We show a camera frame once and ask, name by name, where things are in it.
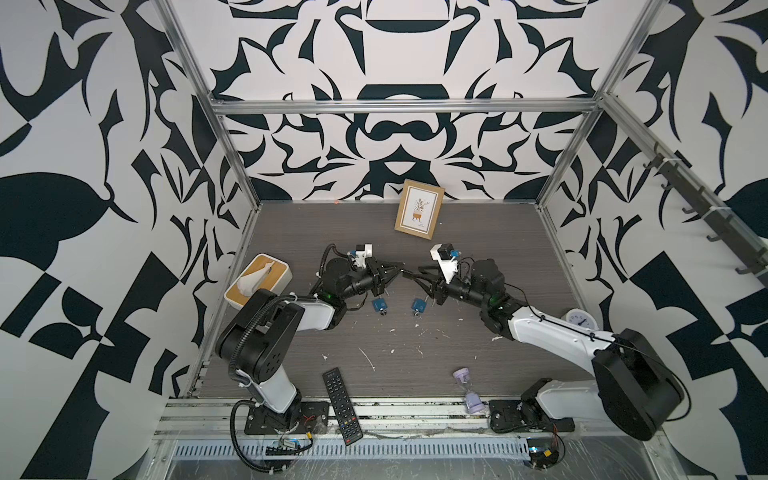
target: picture frame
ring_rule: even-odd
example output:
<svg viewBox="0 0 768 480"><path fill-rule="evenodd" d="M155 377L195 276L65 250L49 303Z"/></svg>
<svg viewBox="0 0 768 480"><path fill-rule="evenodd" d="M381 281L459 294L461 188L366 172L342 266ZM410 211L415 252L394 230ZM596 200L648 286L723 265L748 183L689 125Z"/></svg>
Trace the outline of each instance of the picture frame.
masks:
<svg viewBox="0 0 768 480"><path fill-rule="evenodd" d="M406 180L400 194L395 230L432 239L445 188Z"/></svg>

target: metal grate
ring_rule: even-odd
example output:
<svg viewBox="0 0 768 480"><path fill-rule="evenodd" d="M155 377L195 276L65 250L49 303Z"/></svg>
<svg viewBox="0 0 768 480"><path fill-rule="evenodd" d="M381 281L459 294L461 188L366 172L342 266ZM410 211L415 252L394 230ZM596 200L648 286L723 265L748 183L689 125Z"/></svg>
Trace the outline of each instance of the metal grate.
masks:
<svg viewBox="0 0 768 480"><path fill-rule="evenodd" d="M263 458L271 440L241 440L249 458ZM270 456L270 459L312 458L316 460L373 460L388 458L509 458L528 460L525 439L362 439L345 447L341 439L316 439L315 446L299 455ZM231 460L237 458L229 440L180 440L176 460Z"/></svg>

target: white debris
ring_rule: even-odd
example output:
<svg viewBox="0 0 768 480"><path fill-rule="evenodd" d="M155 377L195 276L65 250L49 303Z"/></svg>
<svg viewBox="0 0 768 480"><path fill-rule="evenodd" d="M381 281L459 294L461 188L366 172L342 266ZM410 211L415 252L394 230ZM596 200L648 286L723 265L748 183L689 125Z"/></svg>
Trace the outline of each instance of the white debris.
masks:
<svg viewBox="0 0 768 480"><path fill-rule="evenodd" d="M357 349L358 349L358 350L359 350L359 351L360 351L360 352L361 352L363 355L366 355L366 353L365 353L365 352L363 352L363 350L362 350L360 347L357 347ZM366 360L368 360L368 363L370 363L370 364L371 364L371 368L372 368L372 369L373 369L373 371L375 372L375 371L376 371L376 367L375 367L375 366L373 366L373 362L371 362L371 359L370 359L370 358L368 358L368 356L367 356L367 355L366 355Z"/></svg>

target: cable clip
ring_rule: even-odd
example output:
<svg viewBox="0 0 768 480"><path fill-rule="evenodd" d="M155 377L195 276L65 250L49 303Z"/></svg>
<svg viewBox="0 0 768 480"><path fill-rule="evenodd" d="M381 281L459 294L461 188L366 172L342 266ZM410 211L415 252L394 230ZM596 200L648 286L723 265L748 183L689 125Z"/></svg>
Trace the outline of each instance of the cable clip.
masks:
<svg viewBox="0 0 768 480"><path fill-rule="evenodd" d="M245 383L242 383L242 382L238 382L238 383L237 383L237 386L239 386L241 389L246 389L246 388L250 387L251 385L255 385L255 384L253 383L253 379L252 379L252 378L250 378L250 375L248 375L247 373L245 373L243 370L241 370L241 369L237 369L237 370L235 370L235 373L236 373L238 376L240 376L240 377L245 377L245 378L247 378L247 379L248 379L248 383L247 383L247 384L245 384Z"/></svg>

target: white clock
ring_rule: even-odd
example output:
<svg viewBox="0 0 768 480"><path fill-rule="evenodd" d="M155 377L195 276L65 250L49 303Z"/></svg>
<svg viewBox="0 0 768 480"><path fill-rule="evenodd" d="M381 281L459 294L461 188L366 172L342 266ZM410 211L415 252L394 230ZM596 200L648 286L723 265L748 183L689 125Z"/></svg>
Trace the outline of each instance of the white clock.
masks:
<svg viewBox="0 0 768 480"><path fill-rule="evenodd" d="M594 317L580 309L569 310L568 313L563 316L563 320L568 323L573 323L574 325L584 327L586 329L598 329L598 322L594 319Z"/></svg>

